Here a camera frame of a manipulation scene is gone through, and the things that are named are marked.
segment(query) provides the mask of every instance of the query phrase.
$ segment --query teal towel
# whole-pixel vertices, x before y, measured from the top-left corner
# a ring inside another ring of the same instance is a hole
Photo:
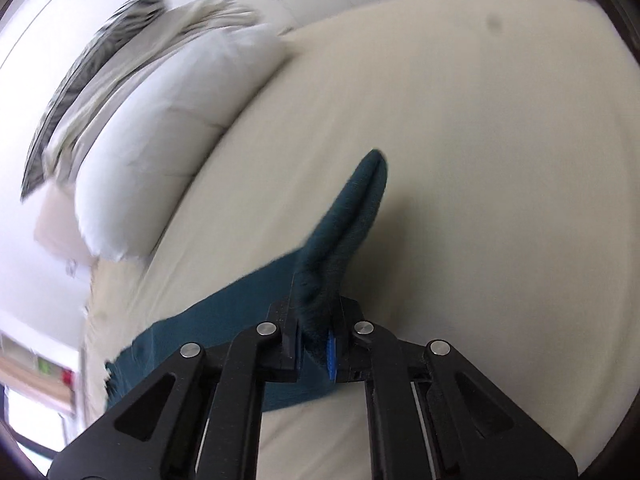
[[[298,251],[199,301],[181,314],[158,321],[140,334],[113,363],[107,363],[108,408],[188,342],[205,347],[231,341],[267,316],[269,306],[289,294],[301,320],[306,350],[297,383],[268,383],[263,410],[317,399],[334,389],[326,371],[330,303],[347,263],[376,217],[386,183],[386,162],[370,152],[356,168],[331,209]]]

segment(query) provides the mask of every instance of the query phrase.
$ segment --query metal pin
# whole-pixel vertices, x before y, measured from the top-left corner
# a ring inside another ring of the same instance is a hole
[[[187,343],[180,348],[180,355],[182,357],[196,357],[200,353],[200,345],[197,343]]]
[[[367,335],[373,332],[373,325],[369,321],[359,321],[353,328],[360,335]]]
[[[434,341],[430,348],[436,355],[447,355],[451,350],[451,346],[446,341]]]
[[[268,321],[265,321],[264,323],[260,323],[260,325],[258,325],[258,327],[256,328],[256,330],[258,331],[258,334],[260,335],[271,335],[277,329],[278,329],[277,326],[275,326],[273,323],[270,323]]]

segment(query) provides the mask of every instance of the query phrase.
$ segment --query pillow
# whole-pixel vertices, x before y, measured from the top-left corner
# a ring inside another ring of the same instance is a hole
[[[165,10],[163,0],[129,0],[95,33],[66,73],[40,119],[27,152],[21,200],[44,183],[42,152],[58,122],[78,94],[118,50]]]
[[[93,254],[120,260],[152,253],[216,141],[285,53],[268,25],[212,30],[131,93],[76,179],[76,215]]]
[[[249,27],[257,11],[235,0],[196,0],[168,10],[108,60],[80,92],[42,153],[45,178],[67,186],[97,134],[129,94],[180,47],[212,28]]]
[[[78,229],[73,193],[54,183],[47,188],[33,238],[56,258],[88,267],[95,261]]]

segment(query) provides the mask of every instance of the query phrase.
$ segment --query bed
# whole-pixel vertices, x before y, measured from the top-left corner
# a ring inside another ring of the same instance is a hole
[[[299,247],[379,148],[385,197],[342,293],[400,338],[450,340],[584,470],[640,386],[640,71],[606,15],[587,0],[392,0],[284,39],[291,59],[153,257],[95,266],[89,420],[105,361]],[[370,478],[363,389],[266,413],[258,477]]]

